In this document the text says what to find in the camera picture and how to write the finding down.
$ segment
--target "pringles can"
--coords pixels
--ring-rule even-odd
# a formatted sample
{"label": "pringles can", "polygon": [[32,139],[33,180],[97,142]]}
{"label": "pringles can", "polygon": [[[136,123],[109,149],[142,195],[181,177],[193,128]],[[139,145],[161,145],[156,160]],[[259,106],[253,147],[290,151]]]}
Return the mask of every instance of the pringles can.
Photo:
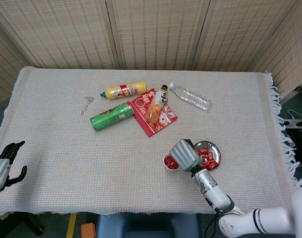
{"label": "pringles can", "polygon": [[109,109],[90,119],[93,128],[98,131],[134,114],[131,102]]}

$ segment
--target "blue chair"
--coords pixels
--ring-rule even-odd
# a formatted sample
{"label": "blue chair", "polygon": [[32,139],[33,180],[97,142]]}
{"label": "blue chair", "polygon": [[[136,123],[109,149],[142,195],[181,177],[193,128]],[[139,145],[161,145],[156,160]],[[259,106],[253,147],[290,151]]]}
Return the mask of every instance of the blue chair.
{"label": "blue chair", "polygon": [[98,216],[97,238],[201,238],[199,215],[119,213]]}

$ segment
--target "white bottle cap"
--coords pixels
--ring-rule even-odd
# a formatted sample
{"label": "white bottle cap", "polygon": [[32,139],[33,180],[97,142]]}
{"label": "white bottle cap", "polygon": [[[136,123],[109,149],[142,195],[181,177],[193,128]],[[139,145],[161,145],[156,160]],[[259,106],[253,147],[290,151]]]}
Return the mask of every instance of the white bottle cap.
{"label": "white bottle cap", "polygon": [[174,86],[174,83],[170,83],[170,84],[169,84],[169,88],[170,88],[170,89],[172,89],[173,86]]}

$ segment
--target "yellow floor stripe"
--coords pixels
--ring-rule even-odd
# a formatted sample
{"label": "yellow floor stripe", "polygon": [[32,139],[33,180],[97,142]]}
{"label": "yellow floor stripe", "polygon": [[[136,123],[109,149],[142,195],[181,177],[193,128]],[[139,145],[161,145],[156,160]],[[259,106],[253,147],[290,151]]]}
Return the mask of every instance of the yellow floor stripe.
{"label": "yellow floor stripe", "polygon": [[66,238],[72,238],[73,230],[75,228],[76,223],[76,216],[77,213],[71,213],[70,215]]}

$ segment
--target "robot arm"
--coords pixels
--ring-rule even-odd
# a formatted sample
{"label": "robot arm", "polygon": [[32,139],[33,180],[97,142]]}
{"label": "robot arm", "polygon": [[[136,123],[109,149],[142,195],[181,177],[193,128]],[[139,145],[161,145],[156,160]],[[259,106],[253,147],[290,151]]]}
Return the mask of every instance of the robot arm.
{"label": "robot arm", "polygon": [[17,144],[11,143],[7,145],[0,155],[0,192],[3,191],[5,187],[10,187],[17,182],[22,181],[26,175],[27,166],[22,168],[21,174],[17,178],[9,179],[8,175],[16,154],[24,143],[25,141]]}
{"label": "robot arm", "polygon": [[209,172],[198,165],[200,158],[190,140],[179,141],[170,154],[184,171],[192,173],[192,178],[208,204],[217,213],[223,214],[219,227],[226,237],[236,238],[245,234],[296,234],[296,238],[302,238],[302,188],[293,194],[293,212],[279,207],[255,209],[244,214]]}

